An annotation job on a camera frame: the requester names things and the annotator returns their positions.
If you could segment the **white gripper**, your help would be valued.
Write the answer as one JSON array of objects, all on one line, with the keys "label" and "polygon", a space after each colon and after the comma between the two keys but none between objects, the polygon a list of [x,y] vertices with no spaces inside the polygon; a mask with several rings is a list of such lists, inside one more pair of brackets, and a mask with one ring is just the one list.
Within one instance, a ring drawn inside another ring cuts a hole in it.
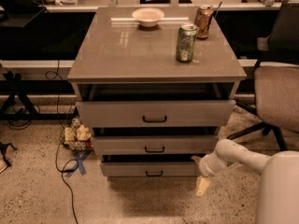
[{"label": "white gripper", "polygon": [[195,194],[201,197],[210,185],[211,180],[209,177],[214,177],[217,172],[223,170],[225,161],[220,159],[215,152],[207,154],[203,158],[193,155],[191,159],[198,164],[199,172],[202,175],[197,177],[195,189]]}]

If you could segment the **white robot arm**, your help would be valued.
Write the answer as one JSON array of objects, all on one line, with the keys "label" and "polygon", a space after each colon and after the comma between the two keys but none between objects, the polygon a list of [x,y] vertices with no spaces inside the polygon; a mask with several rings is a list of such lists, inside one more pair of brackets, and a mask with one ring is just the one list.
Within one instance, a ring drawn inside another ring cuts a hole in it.
[{"label": "white robot arm", "polygon": [[299,224],[299,152],[281,151],[273,156],[248,150],[229,140],[220,140],[212,153],[192,156],[199,170],[202,196],[210,177],[232,165],[242,164],[261,176],[255,224]]}]

